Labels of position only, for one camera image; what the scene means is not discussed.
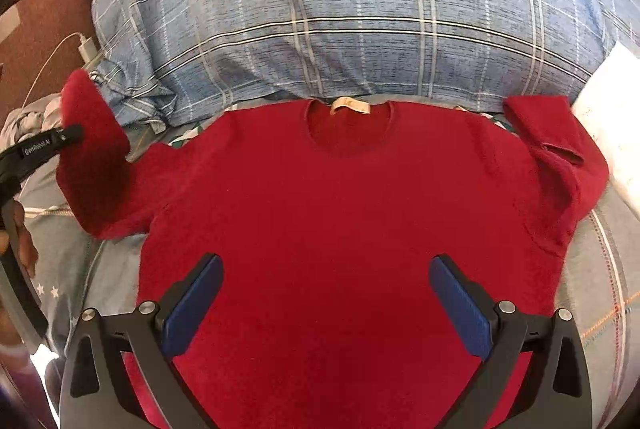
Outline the person's left hand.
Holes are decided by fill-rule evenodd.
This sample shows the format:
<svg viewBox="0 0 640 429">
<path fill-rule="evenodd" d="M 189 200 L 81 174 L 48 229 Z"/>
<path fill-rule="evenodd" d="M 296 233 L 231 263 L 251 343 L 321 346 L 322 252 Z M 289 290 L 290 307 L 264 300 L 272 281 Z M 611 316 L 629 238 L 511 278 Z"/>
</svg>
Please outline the person's left hand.
<svg viewBox="0 0 640 429">
<path fill-rule="evenodd" d="M 11 212 L 18 239 L 18 249 L 15 250 L 14 253 L 17 258 L 20 259 L 21 265 L 29 277 L 33 279 L 36 274 L 36 264 L 39 259 L 39 253 L 32 241 L 32 234 L 30 234 L 27 227 L 25 227 L 24 207 L 19 202 L 12 200 Z"/>
</svg>

